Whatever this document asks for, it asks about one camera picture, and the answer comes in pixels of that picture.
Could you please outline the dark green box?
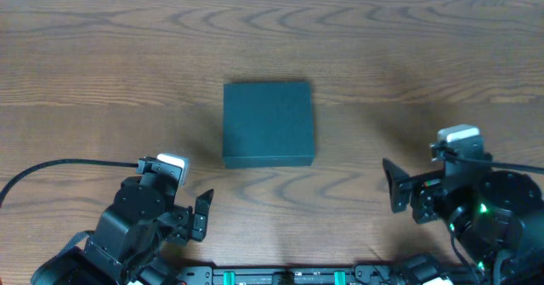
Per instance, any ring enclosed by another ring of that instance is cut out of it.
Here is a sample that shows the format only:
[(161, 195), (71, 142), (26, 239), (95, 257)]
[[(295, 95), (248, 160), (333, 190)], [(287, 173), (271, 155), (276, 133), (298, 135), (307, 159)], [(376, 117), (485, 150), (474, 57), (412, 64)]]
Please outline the dark green box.
[(315, 159), (310, 83), (224, 85), (226, 168), (305, 167)]

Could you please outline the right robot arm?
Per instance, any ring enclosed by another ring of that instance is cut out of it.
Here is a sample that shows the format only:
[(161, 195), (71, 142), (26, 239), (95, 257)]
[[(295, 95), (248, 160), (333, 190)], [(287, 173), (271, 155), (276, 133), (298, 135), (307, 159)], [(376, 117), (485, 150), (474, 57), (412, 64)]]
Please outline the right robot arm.
[(391, 209), (418, 224), (441, 220), (473, 260), (479, 282), (543, 282), (543, 195), (527, 174), (494, 170), (489, 161), (446, 161), (410, 176), (382, 161)]

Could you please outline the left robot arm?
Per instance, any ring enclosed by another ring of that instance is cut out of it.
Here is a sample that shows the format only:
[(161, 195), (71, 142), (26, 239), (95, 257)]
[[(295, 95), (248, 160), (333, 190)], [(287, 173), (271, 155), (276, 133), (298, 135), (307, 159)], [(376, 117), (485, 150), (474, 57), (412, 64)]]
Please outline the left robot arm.
[(163, 174), (125, 179), (96, 229), (76, 234), (31, 277), (32, 284), (129, 284), (166, 282), (150, 270), (169, 242), (179, 246), (202, 241), (214, 190), (194, 207), (174, 203), (179, 183)]

